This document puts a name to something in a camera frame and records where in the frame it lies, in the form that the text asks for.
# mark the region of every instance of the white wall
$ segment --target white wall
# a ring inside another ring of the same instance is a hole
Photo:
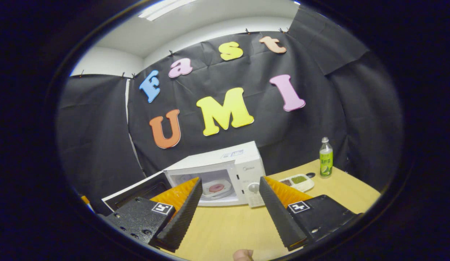
[[[293,22],[292,19],[280,17],[248,17],[223,21],[196,29],[165,43],[144,59],[132,53],[95,46],[81,58],[72,71],[71,76],[79,75],[84,70],[83,74],[122,76],[122,73],[125,72],[125,76],[131,77],[132,73],[138,74],[147,66],[168,56],[170,54],[169,50],[175,52],[212,38],[234,33],[245,33],[246,28],[250,32],[278,31],[278,28],[286,31],[290,27],[291,22]]]
[[[143,70],[143,59],[139,56],[111,48],[95,46],[91,48],[75,66],[70,74],[109,74],[119,75],[125,72],[125,76],[138,74]]]
[[[278,31],[278,28],[282,28],[283,31],[286,31],[287,28],[290,28],[292,22],[293,19],[289,18],[248,17],[208,25],[165,43],[161,48],[158,48],[144,59],[143,69],[170,55],[169,50],[175,52],[212,38],[234,33],[245,33],[246,28],[250,32]]]

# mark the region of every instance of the foam letter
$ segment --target foam letter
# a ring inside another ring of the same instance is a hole
[[[154,88],[154,86],[159,85],[159,79],[157,79],[154,76],[157,76],[159,74],[159,71],[153,70],[149,75],[146,77],[146,79],[141,83],[139,86],[139,89],[143,89],[143,91],[147,95],[147,102],[151,103],[154,101],[154,99],[157,97],[157,94],[159,94],[160,89]]]
[[[191,73],[193,70],[193,67],[191,67],[191,60],[188,58],[183,58],[178,61],[175,61],[170,68],[173,68],[168,73],[168,76],[170,78],[175,78],[181,75],[187,75],[188,73]]]
[[[197,101],[197,107],[202,109],[205,129],[204,136],[218,133],[220,130],[214,123],[214,119],[223,129],[228,129],[230,114],[233,115],[232,126],[235,128],[245,126],[254,122],[254,117],[249,115],[243,100],[243,88],[233,88],[226,92],[224,105],[221,106],[211,96]]]
[[[280,47],[276,43],[279,43],[280,40],[273,39],[270,36],[265,36],[259,40],[260,43],[265,43],[268,49],[274,53],[286,53],[285,47]]]
[[[294,111],[295,109],[302,108],[306,105],[306,102],[303,99],[300,99],[298,94],[296,94],[296,91],[294,91],[290,79],[291,76],[288,74],[275,76],[270,79],[270,83],[277,86],[285,101],[285,105],[283,106],[285,111]]]
[[[223,60],[233,60],[236,58],[240,58],[243,56],[243,50],[241,48],[238,48],[240,46],[237,42],[230,42],[230,43],[223,43],[218,47],[218,51],[222,54],[220,57],[222,57]]]
[[[166,139],[164,137],[164,132],[162,131],[162,120],[164,119],[162,116],[155,117],[154,119],[149,121],[149,125],[152,129],[152,135],[154,136],[154,142],[161,149],[167,149],[174,147],[180,141],[181,133],[180,133],[180,125],[178,124],[178,114],[180,113],[179,109],[173,109],[165,115],[167,119],[170,120],[170,126],[172,127],[172,137]]]

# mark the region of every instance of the ceiling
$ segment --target ceiling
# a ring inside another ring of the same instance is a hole
[[[154,21],[134,16],[104,36],[96,46],[145,58],[163,44],[198,28],[246,17],[293,19],[298,6],[291,0],[197,0]]]

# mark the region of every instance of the finger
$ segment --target finger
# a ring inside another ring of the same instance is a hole
[[[234,261],[253,261],[251,256],[253,255],[253,250],[240,249],[233,254]]]

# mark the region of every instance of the plastic bottle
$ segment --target plastic bottle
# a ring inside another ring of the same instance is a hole
[[[328,143],[328,137],[323,137],[322,147],[320,148],[320,177],[331,177],[333,168],[333,148]]]

